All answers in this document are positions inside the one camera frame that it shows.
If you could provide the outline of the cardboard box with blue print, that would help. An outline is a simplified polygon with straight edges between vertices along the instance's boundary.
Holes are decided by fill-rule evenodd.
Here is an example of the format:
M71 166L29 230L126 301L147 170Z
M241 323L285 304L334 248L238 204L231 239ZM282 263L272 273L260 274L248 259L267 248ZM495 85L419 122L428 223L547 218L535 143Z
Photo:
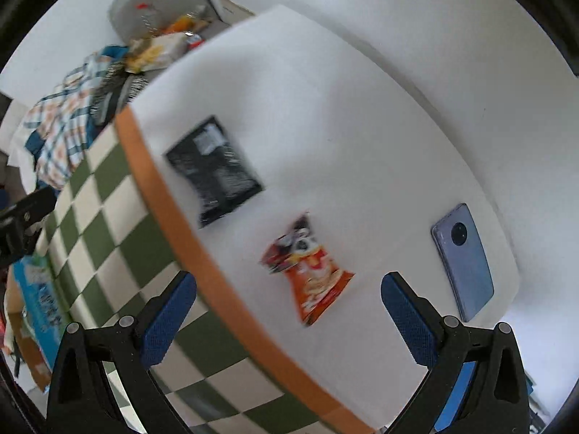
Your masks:
M49 390L67 312L62 309L49 261L34 254L9 268L5 296L5 343L29 369L37 388Z

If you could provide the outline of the plaid blanket pile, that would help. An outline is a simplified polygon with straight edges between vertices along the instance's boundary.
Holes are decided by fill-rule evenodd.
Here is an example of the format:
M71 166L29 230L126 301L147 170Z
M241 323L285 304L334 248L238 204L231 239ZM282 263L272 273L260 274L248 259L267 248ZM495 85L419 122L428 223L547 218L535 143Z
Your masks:
M109 45L87 56L26 113L24 149L32 160L34 184L60 191L80 166L85 152L110 123L96 127L90 120L93 93L109 67L124 62L127 53L127 46Z

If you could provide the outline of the blue grey smartphone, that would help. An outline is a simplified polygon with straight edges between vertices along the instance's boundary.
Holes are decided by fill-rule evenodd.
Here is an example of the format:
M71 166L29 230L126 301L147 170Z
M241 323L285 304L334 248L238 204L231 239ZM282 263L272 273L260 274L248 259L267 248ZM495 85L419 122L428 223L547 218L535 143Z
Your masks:
M465 203L431 227L459 315L470 322L495 294L486 253L469 207Z

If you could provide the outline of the black white patterned cushion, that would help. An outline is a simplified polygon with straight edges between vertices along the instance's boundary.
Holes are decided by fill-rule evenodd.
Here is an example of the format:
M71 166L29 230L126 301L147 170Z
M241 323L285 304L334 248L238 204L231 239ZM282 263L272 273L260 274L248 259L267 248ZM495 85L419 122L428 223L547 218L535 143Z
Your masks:
M129 73L124 62L114 62L91 98L88 113L92 123L96 127L104 127L124 109L124 106L131 103L148 83L146 76Z

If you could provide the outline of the orange snack packet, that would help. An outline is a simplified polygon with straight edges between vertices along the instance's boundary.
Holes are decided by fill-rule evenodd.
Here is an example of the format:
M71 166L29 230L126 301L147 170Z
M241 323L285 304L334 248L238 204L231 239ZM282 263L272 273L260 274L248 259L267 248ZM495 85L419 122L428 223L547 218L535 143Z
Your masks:
M282 273L288 278L304 326L317 322L354 278L317 240L308 214L298 217L269 246L260 264L271 275Z

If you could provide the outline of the black snack packet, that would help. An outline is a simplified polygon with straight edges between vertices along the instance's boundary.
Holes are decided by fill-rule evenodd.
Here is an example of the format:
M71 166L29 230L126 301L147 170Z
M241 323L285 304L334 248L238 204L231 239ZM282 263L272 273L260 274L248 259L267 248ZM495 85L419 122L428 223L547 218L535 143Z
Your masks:
M197 193L202 227L237 210L263 190L216 116L189 131L164 157Z

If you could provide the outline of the snack bags on chair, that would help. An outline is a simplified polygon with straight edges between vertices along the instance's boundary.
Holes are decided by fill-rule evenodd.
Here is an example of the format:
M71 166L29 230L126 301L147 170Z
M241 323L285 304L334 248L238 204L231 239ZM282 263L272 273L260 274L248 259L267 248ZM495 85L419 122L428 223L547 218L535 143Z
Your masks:
M158 12L152 5L141 4L142 19L147 33L128 43L128 53L124 58L126 71L132 75L166 69L176 60L205 42L201 35L208 29L213 17L208 15L206 5L197 5L159 29L152 25L152 17Z

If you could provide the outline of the grey padded chair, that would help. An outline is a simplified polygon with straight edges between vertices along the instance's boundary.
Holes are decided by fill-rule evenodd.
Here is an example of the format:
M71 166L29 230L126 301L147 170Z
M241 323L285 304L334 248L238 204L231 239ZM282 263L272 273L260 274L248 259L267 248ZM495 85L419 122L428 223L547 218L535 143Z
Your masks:
M220 19L211 0L114 0L108 10L109 22L124 44L163 30L186 14Z

